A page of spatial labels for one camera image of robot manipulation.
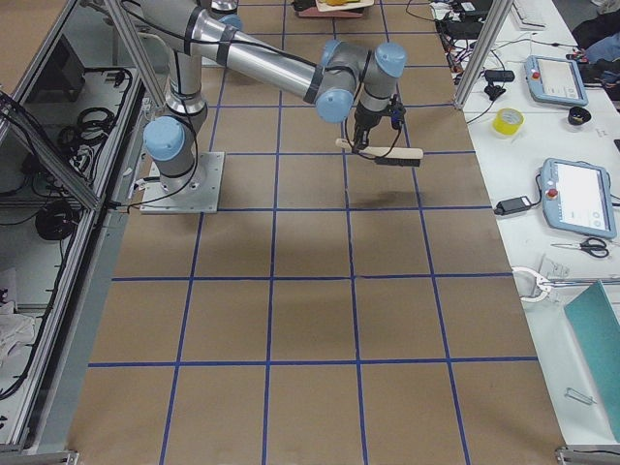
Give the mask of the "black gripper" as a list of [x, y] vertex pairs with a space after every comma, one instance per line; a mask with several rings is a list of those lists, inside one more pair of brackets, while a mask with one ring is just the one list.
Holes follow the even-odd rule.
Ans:
[[368, 109], [357, 109], [355, 111], [354, 126], [354, 145], [368, 145], [370, 132], [381, 121], [381, 114]]

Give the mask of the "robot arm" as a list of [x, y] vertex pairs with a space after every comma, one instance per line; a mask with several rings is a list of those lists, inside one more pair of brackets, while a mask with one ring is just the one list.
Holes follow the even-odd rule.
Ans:
[[148, 124], [144, 141], [166, 193], [194, 193], [204, 177], [191, 136], [206, 117], [202, 97], [201, 62], [204, 58], [249, 78], [273, 85], [315, 107], [328, 123], [355, 118], [346, 146], [377, 165], [404, 165], [395, 146], [374, 148], [369, 136], [382, 118], [400, 132], [405, 110], [396, 85], [407, 62], [399, 44], [382, 43], [374, 49], [337, 40], [329, 41], [315, 64], [245, 34], [235, 16], [214, 17], [196, 1], [142, 1], [142, 20], [164, 41], [170, 54], [168, 114]]

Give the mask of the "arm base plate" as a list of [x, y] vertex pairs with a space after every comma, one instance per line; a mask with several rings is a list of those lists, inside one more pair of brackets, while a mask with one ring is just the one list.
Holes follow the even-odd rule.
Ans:
[[146, 184], [139, 210], [144, 214], [193, 214], [218, 211], [224, 152], [201, 152], [192, 178], [163, 178]]

